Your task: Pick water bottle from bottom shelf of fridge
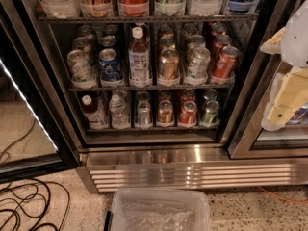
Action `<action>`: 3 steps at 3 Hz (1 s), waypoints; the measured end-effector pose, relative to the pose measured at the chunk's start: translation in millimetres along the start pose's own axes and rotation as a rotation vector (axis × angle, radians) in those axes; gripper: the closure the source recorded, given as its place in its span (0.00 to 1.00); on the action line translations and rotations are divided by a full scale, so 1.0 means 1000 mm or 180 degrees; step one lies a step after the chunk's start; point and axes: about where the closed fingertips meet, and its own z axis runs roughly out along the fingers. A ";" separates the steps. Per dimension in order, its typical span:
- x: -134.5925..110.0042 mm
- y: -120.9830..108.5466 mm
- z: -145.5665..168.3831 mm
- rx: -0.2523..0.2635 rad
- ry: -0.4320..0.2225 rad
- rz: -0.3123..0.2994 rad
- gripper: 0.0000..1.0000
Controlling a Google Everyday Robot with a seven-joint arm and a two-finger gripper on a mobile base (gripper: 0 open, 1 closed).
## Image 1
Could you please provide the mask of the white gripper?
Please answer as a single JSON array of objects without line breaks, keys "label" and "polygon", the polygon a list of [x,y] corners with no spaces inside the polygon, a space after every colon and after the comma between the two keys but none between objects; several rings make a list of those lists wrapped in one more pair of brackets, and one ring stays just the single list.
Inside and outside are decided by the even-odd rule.
[{"label": "white gripper", "polygon": [[264,42],[260,50],[270,55],[281,53],[285,63],[302,67],[283,77],[267,116],[273,125],[283,127],[308,102],[308,0],[288,20],[285,28]]}]

